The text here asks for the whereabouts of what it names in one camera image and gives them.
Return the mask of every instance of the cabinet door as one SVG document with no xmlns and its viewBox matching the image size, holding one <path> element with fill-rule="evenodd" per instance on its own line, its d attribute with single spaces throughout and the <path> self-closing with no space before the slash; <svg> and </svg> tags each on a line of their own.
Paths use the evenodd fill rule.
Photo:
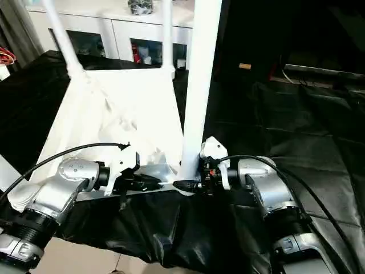
<svg viewBox="0 0 365 274">
<path fill-rule="evenodd" d="M 151 53 L 153 50 L 154 55 L 156 55 L 156 48 L 162 47 L 162 25 L 116 20 L 113 20 L 112 24 L 114 27 L 115 39 L 119 51 L 119 59 L 134 61 L 132 44 L 136 47 L 143 47 L 144 49 L 150 47 L 149 52 Z M 192 29 L 187 27 L 172 27 L 174 57 L 178 59 L 186 59 L 187 69 L 189 68 L 189 53 L 192 31 Z"/>
<path fill-rule="evenodd" d="M 44 51 L 59 50 L 46 13 L 29 12 Z M 110 19 L 60 15 L 76 53 L 119 58 Z"/>
</svg>

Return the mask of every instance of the black tablecloth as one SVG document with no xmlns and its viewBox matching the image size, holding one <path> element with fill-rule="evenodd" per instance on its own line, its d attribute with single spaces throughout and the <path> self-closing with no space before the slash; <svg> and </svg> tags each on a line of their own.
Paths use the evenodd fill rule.
<svg viewBox="0 0 365 274">
<path fill-rule="evenodd" d="M 80 56 L 87 70 L 145 68 L 131 62 Z M 40 154 L 69 78 L 59 53 L 47 52 L 0 83 L 0 154 L 19 172 Z M 181 121 L 187 73 L 174 81 Z M 365 254 L 365 96 L 284 83 L 212 81 L 205 137 L 229 155 L 269 156 L 304 179 Z M 343 242 L 310 195 L 295 192 L 323 237 L 352 267 Z M 200 272 L 269 273 L 270 245 L 252 197 L 178 192 L 136 195 L 119 212 L 119 198 L 78 203 L 58 236 Z"/>
</svg>

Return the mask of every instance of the white metal frame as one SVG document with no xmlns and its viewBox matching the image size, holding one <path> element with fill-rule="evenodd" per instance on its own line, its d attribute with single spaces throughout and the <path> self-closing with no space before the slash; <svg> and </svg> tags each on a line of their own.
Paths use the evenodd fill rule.
<svg viewBox="0 0 365 274">
<path fill-rule="evenodd" d="M 82 66 L 78 62 L 71 41 L 62 26 L 53 0 L 43 0 L 43 4 L 66 60 L 69 75 L 73 77 L 74 74 L 83 71 Z M 164 43 L 162 69 L 170 71 L 172 78 L 174 78 L 175 69 L 172 68 L 172 0 L 163 0 L 163 5 Z M 185 110 L 183 157 L 179 173 L 179 177 L 183 179 L 195 178 L 197 172 L 221 5 L 222 0 L 209 1 L 209 11 L 207 12 L 205 1 L 197 0 L 195 2 L 192 52 Z"/>
</svg>

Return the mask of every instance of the floor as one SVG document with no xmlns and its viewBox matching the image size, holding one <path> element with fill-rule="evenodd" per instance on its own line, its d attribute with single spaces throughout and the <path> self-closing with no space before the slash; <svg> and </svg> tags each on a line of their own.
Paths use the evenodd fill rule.
<svg viewBox="0 0 365 274">
<path fill-rule="evenodd" d="M 45 249 L 38 267 L 31 274 L 109 274 L 114 270 L 125 274 L 198 274 L 182 268 L 163 268 L 142 260 L 87 245 L 53 238 Z"/>
</svg>

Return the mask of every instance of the white cabinet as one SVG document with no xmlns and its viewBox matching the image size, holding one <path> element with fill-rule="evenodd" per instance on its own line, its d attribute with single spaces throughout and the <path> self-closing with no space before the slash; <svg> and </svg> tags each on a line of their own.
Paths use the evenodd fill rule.
<svg viewBox="0 0 365 274">
<path fill-rule="evenodd" d="M 47 14 L 34 11 L 29 14 L 44 51 L 58 50 Z M 65 14 L 60 17 L 77 53 L 119 58 L 110 19 Z"/>
<path fill-rule="evenodd" d="M 132 44 L 140 55 L 149 51 L 153 64 L 161 63 L 162 1 L 153 1 L 153 13 L 132 15 L 127 0 L 54 0 L 64 28 L 78 54 L 134 61 Z M 27 5 L 44 51 L 59 50 L 51 23 L 40 1 Z M 174 62 L 186 60 L 189 68 L 194 0 L 173 1 Z"/>
<path fill-rule="evenodd" d="M 151 45 L 149 41 L 159 42 L 160 47 L 163 41 L 163 26 L 128 21 L 112 21 L 119 59 L 133 61 L 132 44 Z M 189 68 L 190 41 L 193 29 L 187 27 L 172 27 L 172 42 L 174 45 L 175 59 L 186 59 L 186 68 Z"/>
</svg>

